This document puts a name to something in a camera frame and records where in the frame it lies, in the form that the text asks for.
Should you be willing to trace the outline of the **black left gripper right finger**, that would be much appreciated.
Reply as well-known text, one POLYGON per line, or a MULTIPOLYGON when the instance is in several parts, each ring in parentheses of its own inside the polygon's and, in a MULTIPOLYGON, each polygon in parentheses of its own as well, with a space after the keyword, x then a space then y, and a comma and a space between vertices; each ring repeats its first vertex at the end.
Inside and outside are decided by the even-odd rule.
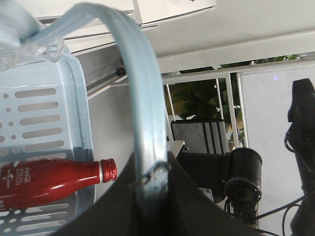
POLYGON ((258 232, 234 219, 210 201, 168 153, 168 210, 166 236, 257 236, 258 232))

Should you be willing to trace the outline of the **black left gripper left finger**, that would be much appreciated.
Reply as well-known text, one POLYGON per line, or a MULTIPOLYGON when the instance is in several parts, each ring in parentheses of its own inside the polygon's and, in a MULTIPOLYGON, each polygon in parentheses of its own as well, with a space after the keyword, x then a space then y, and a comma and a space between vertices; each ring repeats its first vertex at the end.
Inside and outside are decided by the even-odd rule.
POLYGON ((97 202, 55 236, 136 236, 138 212, 132 154, 118 178, 97 202))

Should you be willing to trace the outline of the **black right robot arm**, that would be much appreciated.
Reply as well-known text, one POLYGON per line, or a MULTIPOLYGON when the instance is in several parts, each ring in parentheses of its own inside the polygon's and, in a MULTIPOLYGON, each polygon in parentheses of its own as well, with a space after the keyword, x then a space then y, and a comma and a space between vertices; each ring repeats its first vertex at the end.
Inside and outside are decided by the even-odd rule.
POLYGON ((293 81, 285 140, 295 154, 304 198, 290 227, 295 236, 315 234, 315 88, 309 78, 293 81))

